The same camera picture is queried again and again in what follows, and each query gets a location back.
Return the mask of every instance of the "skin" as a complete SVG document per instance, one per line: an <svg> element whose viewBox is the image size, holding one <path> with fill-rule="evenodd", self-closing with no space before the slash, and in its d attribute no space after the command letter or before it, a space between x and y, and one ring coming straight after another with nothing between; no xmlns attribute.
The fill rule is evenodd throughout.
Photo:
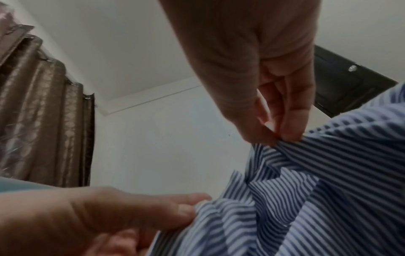
<svg viewBox="0 0 405 256"><path fill-rule="evenodd" d="M160 2L194 71L246 141L301 139L315 95L320 0ZM95 188L0 194L0 255L144 255L157 230L189 224L191 205L205 199Z"/></svg>
<svg viewBox="0 0 405 256"><path fill-rule="evenodd" d="M315 97L320 0L160 2L189 63L246 141L301 139ZM274 132L264 126L269 120Z"/></svg>

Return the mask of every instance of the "white ceiling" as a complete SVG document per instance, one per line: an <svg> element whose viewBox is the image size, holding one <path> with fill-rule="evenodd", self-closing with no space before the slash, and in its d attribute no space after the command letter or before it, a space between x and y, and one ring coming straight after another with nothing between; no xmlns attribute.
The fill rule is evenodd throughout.
<svg viewBox="0 0 405 256"><path fill-rule="evenodd" d="M19 0L105 100L192 77L155 0Z"/></svg>

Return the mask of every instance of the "shiny curtain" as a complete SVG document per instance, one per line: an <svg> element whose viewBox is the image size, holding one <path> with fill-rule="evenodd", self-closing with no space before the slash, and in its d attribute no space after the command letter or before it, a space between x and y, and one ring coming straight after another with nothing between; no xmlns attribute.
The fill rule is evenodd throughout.
<svg viewBox="0 0 405 256"><path fill-rule="evenodd" d="M0 39L0 176L88 186L95 100L47 58L42 40L14 25Z"/></svg>

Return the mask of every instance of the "shirt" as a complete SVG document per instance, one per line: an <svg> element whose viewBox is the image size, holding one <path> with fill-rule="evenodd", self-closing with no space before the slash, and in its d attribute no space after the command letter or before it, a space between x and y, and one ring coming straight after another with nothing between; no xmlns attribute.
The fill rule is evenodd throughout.
<svg viewBox="0 0 405 256"><path fill-rule="evenodd" d="M253 145L245 175L161 232L150 256L404 255L405 85L297 143Z"/></svg>

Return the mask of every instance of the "striped fabric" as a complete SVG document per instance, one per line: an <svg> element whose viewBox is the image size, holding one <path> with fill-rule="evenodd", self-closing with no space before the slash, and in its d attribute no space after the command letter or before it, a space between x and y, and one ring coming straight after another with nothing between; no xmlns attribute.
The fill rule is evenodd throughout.
<svg viewBox="0 0 405 256"><path fill-rule="evenodd" d="M243 176L160 233L150 256L405 255L405 85L310 131L253 145Z"/></svg>

